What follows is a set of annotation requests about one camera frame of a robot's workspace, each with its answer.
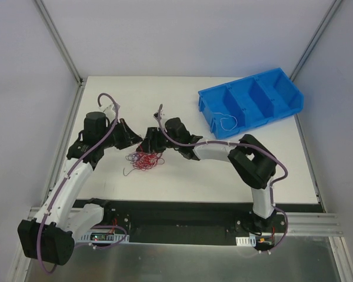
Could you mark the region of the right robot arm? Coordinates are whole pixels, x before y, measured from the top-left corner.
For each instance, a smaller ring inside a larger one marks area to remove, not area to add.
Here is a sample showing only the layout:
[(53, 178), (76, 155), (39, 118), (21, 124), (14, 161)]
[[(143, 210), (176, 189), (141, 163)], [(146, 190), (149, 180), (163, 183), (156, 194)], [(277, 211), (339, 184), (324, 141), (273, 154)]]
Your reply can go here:
[(245, 134), (238, 143), (203, 140), (191, 134), (180, 118), (160, 122), (162, 127), (147, 128), (137, 151), (162, 153), (174, 149), (188, 160), (218, 160), (232, 164), (241, 180), (251, 188), (252, 212), (246, 231), (259, 235), (274, 225), (276, 210), (272, 202), (271, 185), (276, 173), (274, 155), (255, 137)]

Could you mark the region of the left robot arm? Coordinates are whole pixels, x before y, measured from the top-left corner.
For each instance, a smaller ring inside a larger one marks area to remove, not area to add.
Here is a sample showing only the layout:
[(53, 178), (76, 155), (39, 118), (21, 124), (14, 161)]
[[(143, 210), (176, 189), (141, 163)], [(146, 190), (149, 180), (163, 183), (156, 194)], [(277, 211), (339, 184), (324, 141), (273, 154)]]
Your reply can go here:
[(112, 213), (88, 203), (76, 215), (70, 211), (83, 185), (103, 158), (105, 149), (126, 149), (142, 138), (124, 119), (113, 114), (89, 112), (78, 138), (68, 149), (64, 172), (46, 202), (31, 220), (22, 220), (18, 236), (25, 257), (63, 266), (71, 258), (76, 241), (91, 227), (112, 223)]

